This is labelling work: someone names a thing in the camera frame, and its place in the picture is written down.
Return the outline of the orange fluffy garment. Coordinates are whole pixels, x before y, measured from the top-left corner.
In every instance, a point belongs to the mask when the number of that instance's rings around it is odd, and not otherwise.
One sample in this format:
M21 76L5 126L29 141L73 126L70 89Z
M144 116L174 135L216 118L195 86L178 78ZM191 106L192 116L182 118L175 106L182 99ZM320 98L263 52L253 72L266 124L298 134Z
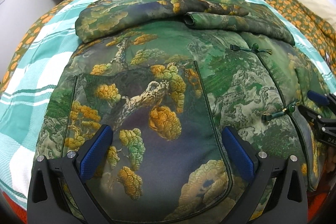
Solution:
M3 190L1 190L1 193L18 219L23 223L27 223L26 210L15 203ZM329 197L330 194L327 192L316 191L307 194L309 223L313 223L314 220L317 220L323 210L326 209L329 204Z

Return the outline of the teal plaid bed sheet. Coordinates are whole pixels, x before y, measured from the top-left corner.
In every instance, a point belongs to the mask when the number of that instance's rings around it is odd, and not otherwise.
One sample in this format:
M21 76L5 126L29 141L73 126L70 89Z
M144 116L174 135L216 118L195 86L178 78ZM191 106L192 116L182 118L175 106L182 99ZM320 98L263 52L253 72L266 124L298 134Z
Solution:
M296 155L308 193L327 187L327 148L299 113L335 91L321 57L335 31L273 0L65 0L39 18L1 84L1 190L27 207L33 161L77 151L102 124L114 144L88 182L114 220L168 221L247 187L219 142L234 126L257 150Z

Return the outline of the green landscape print jacket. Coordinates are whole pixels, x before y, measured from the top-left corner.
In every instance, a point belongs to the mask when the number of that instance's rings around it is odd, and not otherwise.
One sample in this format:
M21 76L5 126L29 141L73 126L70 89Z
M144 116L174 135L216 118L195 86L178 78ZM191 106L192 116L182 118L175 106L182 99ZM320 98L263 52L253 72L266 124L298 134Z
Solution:
M56 159L113 131L88 189L117 223L220 222L247 188L221 131L298 158L305 188L326 146L299 112L332 112L319 70L268 7L245 0L98 0L75 22L80 46L53 90L36 155Z

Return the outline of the orange floral green quilt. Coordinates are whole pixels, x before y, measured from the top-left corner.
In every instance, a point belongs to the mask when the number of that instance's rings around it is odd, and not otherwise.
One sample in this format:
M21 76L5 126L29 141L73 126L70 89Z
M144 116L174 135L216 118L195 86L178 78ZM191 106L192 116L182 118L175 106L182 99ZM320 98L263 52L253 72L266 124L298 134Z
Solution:
M64 64L79 40L75 36L75 20L95 0L65 0L41 16L18 44L1 82L1 94L38 93L51 81L42 74L52 56ZM309 57L321 73L331 92L335 92L335 29L298 0L245 0L269 5L272 12L287 26L295 45Z

